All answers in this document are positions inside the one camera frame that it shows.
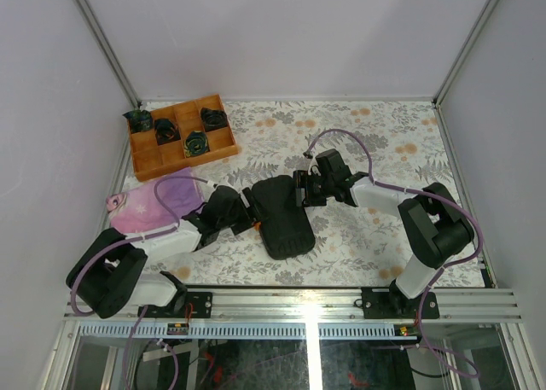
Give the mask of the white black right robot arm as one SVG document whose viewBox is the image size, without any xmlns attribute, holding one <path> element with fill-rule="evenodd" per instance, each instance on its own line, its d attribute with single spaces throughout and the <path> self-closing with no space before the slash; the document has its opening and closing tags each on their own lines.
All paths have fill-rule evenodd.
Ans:
<svg viewBox="0 0 546 390">
<path fill-rule="evenodd" d="M 334 149 L 317 156 L 317 168 L 293 173 L 296 205 L 324 207 L 329 198 L 350 207 L 372 207 L 402 221 L 412 256 L 389 287 L 389 306 L 407 317 L 420 304 L 419 296 L 447 260 L 474 239 L 468 216 L 442 183 L 424 189 L 404 189 L 351 172 Z"/>
</svg>

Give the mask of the purple cloth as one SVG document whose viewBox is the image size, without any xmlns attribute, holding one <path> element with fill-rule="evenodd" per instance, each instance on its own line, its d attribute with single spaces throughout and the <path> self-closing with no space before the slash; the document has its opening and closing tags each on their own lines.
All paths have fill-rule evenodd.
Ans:
<svg viewBox="0 0 546 390">
<path fill-rule="evenodd" d="M 174 224 L 174 217 L 155 197 L 155 185 L 164 179 L 157 193 L 179 218 L 200 207 L 203 202 L 196 181 L 177 178 L 192 176 L 190 168 L 142 183 L 134 189 L 111 195 L 106 200 L 110 224 L 122 234 L 146 233 Z"/>
</svg>

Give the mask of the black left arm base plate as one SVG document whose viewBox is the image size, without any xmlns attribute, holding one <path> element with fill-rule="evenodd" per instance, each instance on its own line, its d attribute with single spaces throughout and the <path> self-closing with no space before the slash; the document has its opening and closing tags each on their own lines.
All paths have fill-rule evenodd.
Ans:
<svg viewBox="0 0 546 390">
<path fill-rule="evenodd" d="M 181 294 L 172 302 L 170 315 L 188 320 L 208 319 L 212 315 L 212 301 L 212 292 Z"/>
</svg>

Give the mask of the black plastic tool case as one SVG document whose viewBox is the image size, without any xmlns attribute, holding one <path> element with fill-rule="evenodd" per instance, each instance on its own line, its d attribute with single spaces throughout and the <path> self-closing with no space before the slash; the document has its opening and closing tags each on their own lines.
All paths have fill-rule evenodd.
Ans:
<svg viewBox="0 0 546 390">
<path fill-rule="evenodd" d="M 316 244 L 303 207 L 296 205 L 293 179 L 287 175 L 255 183 L 251 192 L 259 212 L 259 233 L 273 260 L 309 253 Z"/>
</svg>

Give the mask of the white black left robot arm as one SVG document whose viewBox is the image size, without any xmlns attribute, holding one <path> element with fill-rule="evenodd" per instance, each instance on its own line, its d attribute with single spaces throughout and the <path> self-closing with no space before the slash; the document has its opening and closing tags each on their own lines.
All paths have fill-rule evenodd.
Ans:
<svg viewBox="0 0 546 390">
<path fill-rule="evenodd" d="M 183 283 L 167 271 L 148 274 L 145 266 L 200 251 L 215 243 L 223 230 L 237 235 L 259 221 L 249 188 L 237 191 L 218 185 L 202 207 L 174 224 L 133 236 L 108 228 L 69 271 L 66 285 L 73 313 L 106 319 L 126 306 L 152 306 L 177 317 L 187 305 Z"/>
</svg>

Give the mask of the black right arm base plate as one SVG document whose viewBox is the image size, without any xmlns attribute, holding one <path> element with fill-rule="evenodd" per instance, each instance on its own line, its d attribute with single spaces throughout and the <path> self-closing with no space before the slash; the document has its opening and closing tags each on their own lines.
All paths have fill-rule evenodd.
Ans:
<svg viewBox="0 0 546 390">
<path fill-rule="evenodd" d="M 361 297 L 367 319 L 439 319 L 439 305 L 433 292 L 408 299 L 389 288 L 361 288 Z"/>
</svg>

